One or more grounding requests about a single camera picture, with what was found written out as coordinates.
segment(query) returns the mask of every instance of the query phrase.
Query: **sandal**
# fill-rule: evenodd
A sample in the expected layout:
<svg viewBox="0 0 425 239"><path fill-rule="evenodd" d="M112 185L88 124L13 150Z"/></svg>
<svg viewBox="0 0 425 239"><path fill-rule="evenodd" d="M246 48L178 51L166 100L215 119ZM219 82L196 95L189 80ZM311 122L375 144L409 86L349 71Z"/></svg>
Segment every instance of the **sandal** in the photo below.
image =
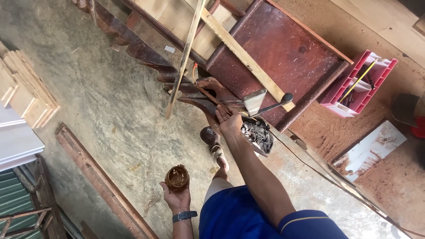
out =
<svg viewBox="0 0 425 239"><path fill-rule="evenodd" d="M220 166L217 163L217 159L219 157L224 159L224 162L226 164L225 168L227 168L226 172L229 171L229 164L227 163L226 157L224 157L223 149L218 143L211 147L211 156L213 158L215 165L217 165L218 167Z"/></svg>

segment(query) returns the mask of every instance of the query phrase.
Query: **person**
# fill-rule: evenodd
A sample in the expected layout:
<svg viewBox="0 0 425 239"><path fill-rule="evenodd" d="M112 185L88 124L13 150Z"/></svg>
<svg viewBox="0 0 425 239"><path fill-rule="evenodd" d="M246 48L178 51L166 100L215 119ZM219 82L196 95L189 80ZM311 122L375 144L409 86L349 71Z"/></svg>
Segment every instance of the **person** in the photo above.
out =
<svg viewBox="0 0 425 239"><path fill-rule="evenodd" d="M285 188L263 165L241 133L242 118L235 109L215 111L222 133L246 185L228 182L229 165L219 145L212 153L220 169L212 179L200 213L200 239L347 239L324 212L296 211ZM173 215L190 211L189 183L173 191L164 182L164 199ZM173 239L193 239L192 221L173 224Z"/></svg>

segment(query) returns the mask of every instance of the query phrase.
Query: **wristwatch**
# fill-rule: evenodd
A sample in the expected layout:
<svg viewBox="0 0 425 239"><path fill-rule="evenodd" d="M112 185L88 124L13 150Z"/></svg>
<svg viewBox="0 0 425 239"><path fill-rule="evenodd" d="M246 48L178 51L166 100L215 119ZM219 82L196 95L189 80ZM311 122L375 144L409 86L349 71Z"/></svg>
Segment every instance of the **wristwatch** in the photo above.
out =
<svg viewBox="0 0 425 239"><path fill-rule="evenodd" d="M181 221L181 220L185 220L191 217L195 217L195 216L198 216L198 213L196 211L185 211L185 212L174 215L173 223Z"/></svg>

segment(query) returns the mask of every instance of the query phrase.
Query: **man's right hand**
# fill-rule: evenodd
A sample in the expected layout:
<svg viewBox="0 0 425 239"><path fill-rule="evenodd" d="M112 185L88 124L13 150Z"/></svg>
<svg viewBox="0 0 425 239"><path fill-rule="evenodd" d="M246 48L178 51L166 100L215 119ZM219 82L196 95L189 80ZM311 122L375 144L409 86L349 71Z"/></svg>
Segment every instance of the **man's right hand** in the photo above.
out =
<svg viewBox="0 0 425 239"><path fill-rule="evenodd" d="M215 114L220 122L220 132L224 137L239 135L242 127L242 117L239 112L234 108L229 108L232 115L224 111L221 105L217 106Z"/></svg>

